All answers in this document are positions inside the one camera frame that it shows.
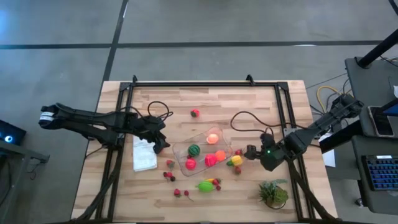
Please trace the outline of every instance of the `yellow cable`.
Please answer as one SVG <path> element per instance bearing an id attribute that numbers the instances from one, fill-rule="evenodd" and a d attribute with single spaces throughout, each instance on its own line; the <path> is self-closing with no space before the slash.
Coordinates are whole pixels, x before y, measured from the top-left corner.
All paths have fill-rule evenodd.
<path id="1" fill-rule="evenodd" d="M 333 88 L 333 87 L 331 87 L 331 86 L 320 86 L 320 87 L 318 88 L 318 90 L 317 90 L 317 99 L 318 99 L 319 104 L 320 104 L 321 107 L 322 107 L 323 112 L 326 113 L 325 106 L 323 105 L 323 103 L 321 102 L 321 99 L 320 99 L 320 97 L 319 97 L 319 92 L 320 92 L 320 90 L 323 89 L 323 88 L 328 88 L 329 90 L 333 90 L 333 91 L 334 91 L 335 93 L 337 93 L 338 95 L 340 95 L 341 93 L 339 93 L 338 90 L 336 90 L 335 88 Z"/>

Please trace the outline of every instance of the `blue light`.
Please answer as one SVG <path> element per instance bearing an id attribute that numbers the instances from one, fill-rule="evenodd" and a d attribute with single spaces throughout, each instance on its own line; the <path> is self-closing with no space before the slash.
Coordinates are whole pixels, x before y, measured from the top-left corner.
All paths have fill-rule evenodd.
<path id="1" fill-rule="evenodd" d="M 4 140 L 5 140 L 6 142 L 10 143 L 10 142 L 12 142 L 12 137 L 11 137 L 11 136 L 6 136 L 6 137 L 4 138 Z"/>

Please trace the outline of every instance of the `green fruit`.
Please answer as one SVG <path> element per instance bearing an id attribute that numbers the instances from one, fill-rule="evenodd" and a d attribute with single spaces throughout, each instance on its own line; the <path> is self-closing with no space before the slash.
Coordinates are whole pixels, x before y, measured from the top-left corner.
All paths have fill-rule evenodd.
<path id="1" fill-rule="evenodd" d="M 190 147 L 188 147 L 188 154 L 192 157 L 195 157 L 197 155 L 199 155 L 200 153 L 200 148 L 199 146 L 193 144 Z"/>
<path id="2" fill-rule="evenodd" d="M 199 188 L 201 192 L 211 192 L 213 190 L 213 184 L 209 181 L 202 181 L 197 185 L 197 188 Z"/>

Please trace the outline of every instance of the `white towel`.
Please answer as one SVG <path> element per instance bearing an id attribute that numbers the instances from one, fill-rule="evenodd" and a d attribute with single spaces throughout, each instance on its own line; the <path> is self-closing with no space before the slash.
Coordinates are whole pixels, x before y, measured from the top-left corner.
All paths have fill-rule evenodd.
<path id="1" fill-rule="evenodd" d="M 148 143 L 145 139 L 140 140 L 134 136 L 132 140 L 132 166 L 135 172 L 155 169 L 157 167 L 155 143 Z"/>

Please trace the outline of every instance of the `potted plant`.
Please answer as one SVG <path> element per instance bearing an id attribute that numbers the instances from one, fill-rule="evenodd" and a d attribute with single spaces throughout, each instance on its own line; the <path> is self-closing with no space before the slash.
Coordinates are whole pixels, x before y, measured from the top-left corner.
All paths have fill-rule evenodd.
<path id="1" fill-rule="evenodd" d="M 287 180 L 273 180 L 271 182 L 264 181 L 260 185 L 260 197 L 268 207 L 273 209 L 281 209 L 285 206 L 289 196 L 287 191 L 280 188 L 278 184 L 287 183 Z"/>

